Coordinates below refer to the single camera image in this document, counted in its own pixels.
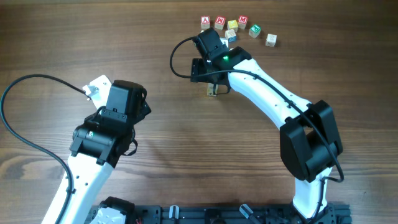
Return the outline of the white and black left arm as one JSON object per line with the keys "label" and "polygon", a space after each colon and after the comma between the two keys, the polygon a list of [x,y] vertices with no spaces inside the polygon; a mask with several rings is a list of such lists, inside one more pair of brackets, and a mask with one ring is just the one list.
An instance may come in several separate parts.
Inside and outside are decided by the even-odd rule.
{"label": "white and black left arm", "polygon": [[105,105],[85,118],[73,132],[70,172],[63,180],[45,214],[43,223],[83,223],[102,186],[121,156],[136,153],[135,124],[151,109],[147,91],[137,83],[116,80]]}

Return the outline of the blue side block centre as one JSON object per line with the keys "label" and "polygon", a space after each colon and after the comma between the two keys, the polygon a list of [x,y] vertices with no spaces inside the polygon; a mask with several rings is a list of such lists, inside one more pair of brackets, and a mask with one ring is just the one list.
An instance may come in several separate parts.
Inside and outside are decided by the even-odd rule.
{"label": "blue side block centre", "polygon": [[237,35],[233,29],[227,30],[224,35],[228,42],[235,42],[237,39]]}

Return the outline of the red M block left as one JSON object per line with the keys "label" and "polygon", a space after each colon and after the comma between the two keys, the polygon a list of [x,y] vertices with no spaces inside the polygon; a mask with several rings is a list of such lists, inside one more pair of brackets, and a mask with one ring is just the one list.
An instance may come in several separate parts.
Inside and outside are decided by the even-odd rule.
{"label": "red M block left", "polygon": [[225,17],[217,16],[216,19],[215,19],[215,23],[214,23],[215,29],[223,30],[225,22],[226,22],[226,18]]}

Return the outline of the red m block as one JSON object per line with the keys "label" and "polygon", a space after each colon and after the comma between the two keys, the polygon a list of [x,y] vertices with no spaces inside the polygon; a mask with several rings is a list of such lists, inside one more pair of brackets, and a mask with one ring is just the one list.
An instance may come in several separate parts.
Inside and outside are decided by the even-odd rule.
{"label": "red m block", "polygon": [[247,16],[240,15],[238,17],[238,27],[240,29],[244,30],[246,28],[247,23],[248,23],[248,17]]}
{"label": "red m block", "polygon": [[225,17],[217,16],[216,19],[215,19],[215,23],[214,23],[215,29],[223,30],[225,22],[226,22],[226,18]]}

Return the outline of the red A letter block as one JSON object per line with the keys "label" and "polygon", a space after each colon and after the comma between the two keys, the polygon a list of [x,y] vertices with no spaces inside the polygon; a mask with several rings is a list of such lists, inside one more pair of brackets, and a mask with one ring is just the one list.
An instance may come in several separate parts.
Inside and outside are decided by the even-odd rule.
{"label": "red A letter block", "polygon": [[201,16],[201,28],[203,30],[210,28],[210,16]]}

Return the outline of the yellow top block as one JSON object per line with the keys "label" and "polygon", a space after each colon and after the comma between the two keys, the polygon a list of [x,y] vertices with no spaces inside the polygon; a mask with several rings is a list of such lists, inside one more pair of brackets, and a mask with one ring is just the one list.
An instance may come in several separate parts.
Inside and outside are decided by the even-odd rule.
{"label": "yellow top block", "polygon": [[230,20],[230,21],[227,22],[227,29],[228,30],[234,30],[235,32],[237,32],[238,28],[239,28],[239,26],[238,26],[237,20]]}

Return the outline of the green top block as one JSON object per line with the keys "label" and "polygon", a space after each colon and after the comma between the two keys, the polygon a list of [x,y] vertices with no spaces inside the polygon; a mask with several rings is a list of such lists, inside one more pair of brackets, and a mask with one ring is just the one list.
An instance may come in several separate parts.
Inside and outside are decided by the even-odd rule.
{"label": "green top block", "polygon": [[257,38],[259,36],[259,34],[261,33],[261,30],[262,30],[261,26],[259,26],[257,24],[253,24],[251,26],[251,28],[249,29],[249,35],[253,39],[255,39],[255,38]]}

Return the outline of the red M block right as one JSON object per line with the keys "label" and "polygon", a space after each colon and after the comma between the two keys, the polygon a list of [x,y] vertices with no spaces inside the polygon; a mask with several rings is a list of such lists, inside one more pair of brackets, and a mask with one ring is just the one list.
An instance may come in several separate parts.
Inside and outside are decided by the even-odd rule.
{"label": "red M block right", "polygon": [[238,27],[240,29],[244,30],[246,28],[247,23],[248,23],[248,17],[247,16],[240,15],[238,17]]}

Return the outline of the plain wooden block far right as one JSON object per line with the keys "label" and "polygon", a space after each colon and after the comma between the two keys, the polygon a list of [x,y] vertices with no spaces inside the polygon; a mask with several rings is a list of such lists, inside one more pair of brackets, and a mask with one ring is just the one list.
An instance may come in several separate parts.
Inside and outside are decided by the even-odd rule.
{"label": "plain wooden block far right", "polygon": [[277,40],[277,35],[268,34],[266,39],[266,46],[268,47],[275,47]]}

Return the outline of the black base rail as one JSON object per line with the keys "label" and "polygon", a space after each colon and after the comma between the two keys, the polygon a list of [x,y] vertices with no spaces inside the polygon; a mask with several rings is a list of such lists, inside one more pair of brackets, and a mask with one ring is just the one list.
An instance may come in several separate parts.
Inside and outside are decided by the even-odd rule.
{"label": "black base rail", "polygon": [[[134,223],[251,223],[238,207],[180,207],[174,218],[169,207],[137,205],[132,215]],[[305,223],[290,204],[252,206],[253,215],[260,223]],[[318,214],[317,223],[352,224],[349,205],[329,203]]]}

